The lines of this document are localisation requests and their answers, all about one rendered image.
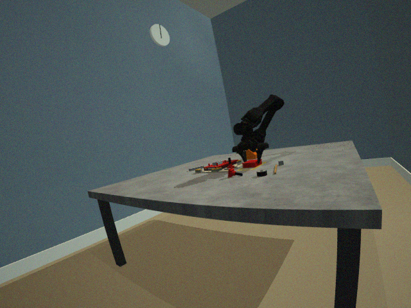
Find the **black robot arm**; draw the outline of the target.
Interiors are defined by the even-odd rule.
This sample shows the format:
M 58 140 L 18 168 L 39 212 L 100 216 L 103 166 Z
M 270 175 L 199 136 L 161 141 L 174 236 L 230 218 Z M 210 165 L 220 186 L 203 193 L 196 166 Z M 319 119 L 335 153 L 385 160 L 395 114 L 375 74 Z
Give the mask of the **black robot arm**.
M 252 108 L 249 110 L 242 118 L 241 123 L 234 125 L 234 132 L 236 135 L 243 134 L 254 134 L 254 142 L 257 144 L 265 141 L 266 129 L 270 124 L 274 114 L 284 105 L 283 99 L 279 98 L 276 95 L 271 94 L 264 103 L 260 104 L 257 108 Z M 265 115 L 264 120 L 261 123 L 263 114 Z M 247 118 L 247 119 L 246 119 Z M 252 128 L 256 127 L 259 123 L 260 127 L 257 130 Z M 250 137 L 247 137 L 247 140 L 241 139 L 241 142 L 238 144 L 239 151 L 248 150 L 249 147 L 253 147 L 253 143 Z

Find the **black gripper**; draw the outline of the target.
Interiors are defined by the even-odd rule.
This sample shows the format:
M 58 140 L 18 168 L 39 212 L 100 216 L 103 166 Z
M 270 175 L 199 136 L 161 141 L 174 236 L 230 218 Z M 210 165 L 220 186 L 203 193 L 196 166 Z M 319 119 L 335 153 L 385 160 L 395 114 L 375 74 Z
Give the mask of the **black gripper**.
M 259 164 L 260 160 L 261 160 L 261 156 L 263 154 L 263 151 L 266 148 L 269 148 L 269 145 L 268 145 L 268 143 L 264 143 L 264 142 L 259 143 L 259 144 L 256 145 L 256 143 L 254 142 L 255 135 L 253 133 L 252 134 L 243 134 L 243 137 L 241 137 L 241 138 L 243 138 L 244 140 L 247 140 L 247 137 L 250 137 L 250 139 L 253 143 L 253 147 L 249 147 L 248 150 L 249 149 L 255 149 L 255 148 L 258 149 L 258 150 L 256 150 L 256 153 L 257 153 L 257 160 L 258 160 L 258 164 Z M 240 156 L 241 156 L 241 158 L 244 162 L 247 161 L 246 151 L 239 151 L 238 146 L 234 146 L 232 148 L 232 152 L 237 152 L 238 154 L 240 154 Z

